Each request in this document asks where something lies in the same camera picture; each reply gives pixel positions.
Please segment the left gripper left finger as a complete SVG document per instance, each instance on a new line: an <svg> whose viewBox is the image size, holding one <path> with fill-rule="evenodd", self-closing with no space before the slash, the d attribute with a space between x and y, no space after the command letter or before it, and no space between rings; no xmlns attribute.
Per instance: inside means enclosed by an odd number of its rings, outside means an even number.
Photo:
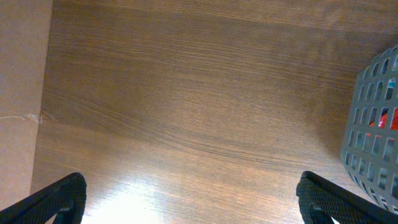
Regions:
<svg viewBox="0 0 398 224"><path fill-rule="evenodd" d="M80 224L85 212L86 180L79 172L46 186L1 211L1 224Z"/></svg>

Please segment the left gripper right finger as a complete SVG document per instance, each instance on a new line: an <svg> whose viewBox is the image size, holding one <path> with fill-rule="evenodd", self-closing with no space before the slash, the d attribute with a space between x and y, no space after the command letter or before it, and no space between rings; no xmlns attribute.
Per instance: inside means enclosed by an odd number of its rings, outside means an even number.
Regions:
<svg viewBox="0 0 398 224"><path fill-rule="evenodd" d="M296 188L298 204L305 223L397 223L397 215L305 171Z"/></svg>

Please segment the orange pasta package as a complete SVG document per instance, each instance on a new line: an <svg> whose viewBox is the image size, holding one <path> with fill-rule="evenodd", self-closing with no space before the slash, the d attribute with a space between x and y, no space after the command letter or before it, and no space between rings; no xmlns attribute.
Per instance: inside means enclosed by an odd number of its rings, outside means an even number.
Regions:
<svg viewBox="0 0 398 224"><path fill-rule="evenodd" d="M381 108L380 114L377 108L372 108L368 126L397 131L397 108Z"/></svg>

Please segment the blue cardboard box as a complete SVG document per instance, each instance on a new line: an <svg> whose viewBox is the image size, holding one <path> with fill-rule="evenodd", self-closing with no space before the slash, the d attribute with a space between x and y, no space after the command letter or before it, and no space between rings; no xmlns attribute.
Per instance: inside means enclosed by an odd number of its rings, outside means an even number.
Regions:
<svg viewBox="0 0 398 224"><path fill-rule="evenodd" d="M397 56L394 59L394 62L392 64L391 71L394 75L394 78L389 80L389 83L387 85L387 93L386 93L386 100L390 100L393 96L394 88L396 86L396 79L397 79Z"/></svg>

